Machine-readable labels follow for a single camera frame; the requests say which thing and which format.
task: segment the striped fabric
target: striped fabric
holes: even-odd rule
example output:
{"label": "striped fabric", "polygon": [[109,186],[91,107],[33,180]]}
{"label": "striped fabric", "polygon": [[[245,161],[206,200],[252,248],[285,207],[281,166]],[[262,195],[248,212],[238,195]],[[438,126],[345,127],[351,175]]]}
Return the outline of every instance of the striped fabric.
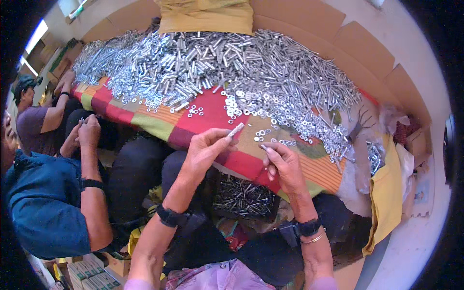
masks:
{"label": "striped fabric", "polygon": [[[230,118],[223,109],[226,97],[220,95],[220,91],[213,94],[211,90],[205,91],[203,95],[198,96],[190,103],[191,106],[202,107],[203,116],[196,114],[189,118],[187,116],[188,110],[171,114],[170,108],[165,106],[160,106],[157,113],[153,113],[153,109],[147,112],[147,107],[144,104],[139,104],[138,101],[123,105],[121,101],[113,99],[111,92],[103,85],[107,81],[108,78],[104,77],[96,86],[80,84],[74,88],[74,96],[81,101],[86,110],[93,110],[117,123],[138,126],[176,146],[187,148],[193,135],[209,128],[233,129],[240,122],[243,122],[244,129],[235,137],[240,139],[237,145],[239,150],[220,155],[216,161],[250,180],[268,186],[272,191],[288,200],[287,196],[280,190],[278,182],[270,182],[267,178],[262,163],[264,151],[258,147],[258,142],[253,140],[256,132],[271,128],[269,118],[261,119],[258,116],[242,115],[237,117],[233,124],[229,124]],[[297,146],[291,148],[300,155],[303,175],[306,178],[311,196],[315,196],[321,191],[335,193],[338,190],[342,175],[338,173],[336,165],[330,163],[329,156],[325,153],[320,142],[315,141],[313,144],[304,142],[290,128],[282,128],[278,131],[272,129],[272,132],[266,135],[264,140],[269,142],[271,138],[277,140],[295,139],[297,141]],[[345,160],[340,165],[344,169]]]}

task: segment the bracelet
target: bracelet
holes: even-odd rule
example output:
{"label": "bracelet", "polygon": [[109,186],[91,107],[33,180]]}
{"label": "bracelet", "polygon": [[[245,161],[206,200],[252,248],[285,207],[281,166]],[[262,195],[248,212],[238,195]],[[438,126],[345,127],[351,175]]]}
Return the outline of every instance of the bracelet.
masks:
{"label": "bracelet", "polygon": [[303,241],[300,239],[300,243],[303,243],[303,244],[315,243],[315,242],[317,242],[318,240],[320,240],[324,234],[325,234],[325,230],[324,230],[319,236],[317,236],[317,237],[315,237],[315,238],[312,238],[311,241],[309,241],[309,242],[303,242]]}

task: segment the pink fabric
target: pink fabric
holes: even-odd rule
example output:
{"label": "pink fabric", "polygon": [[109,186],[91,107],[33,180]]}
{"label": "pink fabric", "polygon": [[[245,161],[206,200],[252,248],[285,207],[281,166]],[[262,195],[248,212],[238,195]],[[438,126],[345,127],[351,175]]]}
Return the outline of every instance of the pink fabric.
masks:
{"label": "pink fabric", "polygon": [[[171,271],[166,290],[268,290],[265,283],[238,259],[206,264],[197,269]],[[155,290],[153,285],[139,279],[128,280],[124,290]],[[335,279],[323,277],[313,282],[309,290],[338,290]]]}
{"label": "pink fabric", "polygon": [[155,290],[154,286],[140,279],[127,280],[124,290]]}
{"label": "pink fabric", "polygon": [[322,277],[314,280],[309,290],[338,290],[337,281],[332,277]]}
{"label": "pink fabric", "polygon": [[171,271],[166,290],[232,290],[232,289],[275,289],[265,283],[238,259],[229,262],[206,264],[197,269]]}

